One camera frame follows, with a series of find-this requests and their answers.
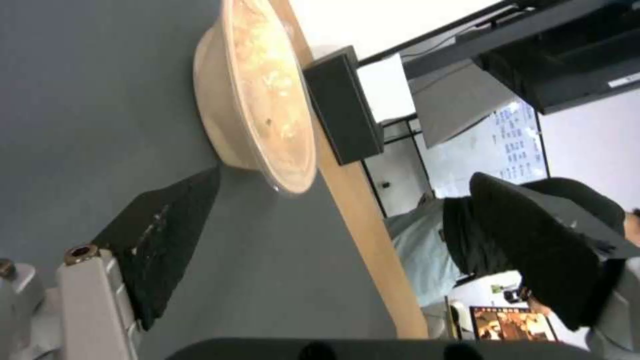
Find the beige bowl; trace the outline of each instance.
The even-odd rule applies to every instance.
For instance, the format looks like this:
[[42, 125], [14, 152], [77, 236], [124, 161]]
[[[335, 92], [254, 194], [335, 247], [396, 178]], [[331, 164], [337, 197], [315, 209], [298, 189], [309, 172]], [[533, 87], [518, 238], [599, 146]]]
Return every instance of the beige bowl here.
[[307, 89], [289, 37], [268, 0], [223, 0], [196, 49], [202, 123], [222, 160], [259, 170], [278, 191], [307, 191], [316, 148]]

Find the metal bolt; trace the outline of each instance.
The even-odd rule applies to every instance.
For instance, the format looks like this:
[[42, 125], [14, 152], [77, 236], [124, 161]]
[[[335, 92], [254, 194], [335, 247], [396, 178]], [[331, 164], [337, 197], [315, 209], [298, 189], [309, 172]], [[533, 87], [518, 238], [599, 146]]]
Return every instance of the metal bolt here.
[[0, 278], [5, 280], [15, 279], [15, 264], [9, 259], [0, 259]]
[[68, 249], [65, 253], [65, 265], [72, 266], [100, 256], [100, 250], [94, 244], [80, 245]]

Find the black speaker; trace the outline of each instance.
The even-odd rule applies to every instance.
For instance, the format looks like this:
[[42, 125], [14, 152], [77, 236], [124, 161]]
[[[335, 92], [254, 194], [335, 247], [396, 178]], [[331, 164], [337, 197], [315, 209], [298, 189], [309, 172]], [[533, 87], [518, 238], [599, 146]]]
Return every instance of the black speaker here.
[[311, 63], [303, 72], [309, 95], [340, 165], [383, 152], [382, 127], [377, 124], [356, 72], [353, 46]]

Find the gray table surface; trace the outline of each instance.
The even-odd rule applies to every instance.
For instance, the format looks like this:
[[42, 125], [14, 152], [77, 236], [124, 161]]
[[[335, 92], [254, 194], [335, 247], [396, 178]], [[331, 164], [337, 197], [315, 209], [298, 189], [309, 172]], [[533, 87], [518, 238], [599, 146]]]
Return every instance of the gray table surface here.
[[[46, 285], [140, 192], [217, 164], [191, 62], [213, 0], [7, 0], [0, 6], [0, 256]], [[394, 326], [319, 176], [291, 199], [223, 168], [164, 318], [159, 359], [213, 336], [388, 338]]]

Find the wooden table edge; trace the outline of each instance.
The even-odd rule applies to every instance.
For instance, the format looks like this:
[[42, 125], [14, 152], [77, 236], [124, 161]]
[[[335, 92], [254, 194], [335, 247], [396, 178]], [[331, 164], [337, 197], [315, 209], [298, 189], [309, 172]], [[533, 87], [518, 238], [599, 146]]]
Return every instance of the wooden table edge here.
[[[270, 0], [290, 31], [300, 66], [313, 56], [289, 0]], [[428, 338], [427, 323], [382, 221], [360, 163], [340, 166], [314, 118], [318, 167], [401, 339]]]

